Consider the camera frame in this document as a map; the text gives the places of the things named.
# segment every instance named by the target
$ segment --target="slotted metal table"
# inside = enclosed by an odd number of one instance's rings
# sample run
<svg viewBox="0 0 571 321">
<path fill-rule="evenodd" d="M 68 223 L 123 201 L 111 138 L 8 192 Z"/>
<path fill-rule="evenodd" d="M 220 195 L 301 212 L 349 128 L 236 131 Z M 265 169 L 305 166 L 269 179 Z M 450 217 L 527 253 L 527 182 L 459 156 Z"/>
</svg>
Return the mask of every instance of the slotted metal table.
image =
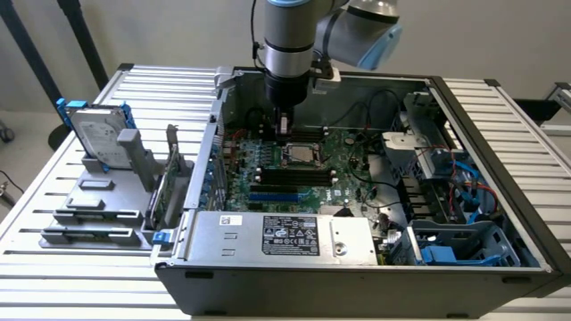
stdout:
<svg viewBox="0 0 571 321">
<path fill-rule="evenodd" d="M 163 129 L 179 126 L 180 150 L 193 159 L 211 102 L 215 69 L 137 66 L 120 70 L 96 101 L 132 107 L 144 146 L 167 156 Z M 570 161 L 503 89 L 483 80 L 446 80 L 475 125 L 571 254 Z M 0 319 L 188 320 L 159 282 L 149 252 L 43 249 L 52 222 L 84 167 L 71 134 L 0 224 Z M 482 320 L 571 320 L 571 288 L 514 300 Z"/>
</svg>

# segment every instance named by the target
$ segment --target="warning label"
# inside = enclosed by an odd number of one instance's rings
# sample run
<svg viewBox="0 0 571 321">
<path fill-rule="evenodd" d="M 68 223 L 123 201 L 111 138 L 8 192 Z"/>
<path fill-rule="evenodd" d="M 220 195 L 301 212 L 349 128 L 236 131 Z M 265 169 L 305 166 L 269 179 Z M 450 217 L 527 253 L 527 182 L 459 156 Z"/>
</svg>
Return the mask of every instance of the warning label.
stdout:
<svg viewBox="0 0 571 321">
<path fill-rule="evenodd" d="M 265 255 L 319 256 L 316 217 L 264 216 L 263 229 Z"/>
</svg>

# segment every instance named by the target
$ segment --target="white wall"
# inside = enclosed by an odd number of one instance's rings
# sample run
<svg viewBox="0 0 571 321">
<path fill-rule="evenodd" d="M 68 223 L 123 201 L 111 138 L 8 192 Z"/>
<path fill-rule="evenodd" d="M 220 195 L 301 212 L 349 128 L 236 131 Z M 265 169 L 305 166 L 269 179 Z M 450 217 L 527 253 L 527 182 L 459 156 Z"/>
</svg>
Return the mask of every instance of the white wall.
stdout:
<svg viewBox="0 0 571 321">
<path fill-rule="evenodd" d="M 249 3 L 83 0 L 108 74 L 121 62 L 249 66 Z M 552 82 L 571 81 L 568 0 L 400 0 L 399 5 L 404 33 L 380 72 L 495 78 L 512 96 L 526 98 L 542 97 Z M 15 6 L 64 96 L 93 99 L 97 88 L 56 1 L 15 0 Z M 0 44 L 0 109 L 49 111 L 3 23 Z"/>
</svg>

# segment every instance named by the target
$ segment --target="motherboard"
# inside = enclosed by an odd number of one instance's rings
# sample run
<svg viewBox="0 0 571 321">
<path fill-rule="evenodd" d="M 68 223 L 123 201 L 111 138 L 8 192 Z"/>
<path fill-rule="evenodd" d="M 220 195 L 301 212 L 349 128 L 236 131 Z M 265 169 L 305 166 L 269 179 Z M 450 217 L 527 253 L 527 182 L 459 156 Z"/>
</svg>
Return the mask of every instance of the motherboard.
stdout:
<svg viewBox="0 0 571 321">
<path fill-rule="evenodd" d="M 315 142 L 281 146 L 251 132 L 233 134 L 224 147 L 225 211 L 333 215 L 348 208 L 372 219 L 361 201 L 373 185 L 356 178 L 371 180 L 367 139 L 363 132 L 331 130 Z"/>
</svg>

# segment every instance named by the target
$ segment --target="robotic arm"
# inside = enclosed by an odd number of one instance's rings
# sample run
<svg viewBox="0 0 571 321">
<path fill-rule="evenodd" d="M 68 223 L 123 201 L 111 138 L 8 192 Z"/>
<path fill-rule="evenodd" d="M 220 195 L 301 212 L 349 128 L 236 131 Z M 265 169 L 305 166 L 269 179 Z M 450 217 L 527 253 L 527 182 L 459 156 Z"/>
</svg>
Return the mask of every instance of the robotic arm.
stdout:
<svg viewBox="0 0 571 321">
<path fill-rule="evenodd" d="M 327 78 L 332 58 L 373 70 L 388 58 L 402 32 L 397 0 L 267 0 L 265 96 L 276 111 L 276 136 L 291 135 L 293 107 L 311 78 Z M 348 9 L 340 9 L 348 3 Z M 323 54 L 313 61 L 313 49 Z"/>
</svg>

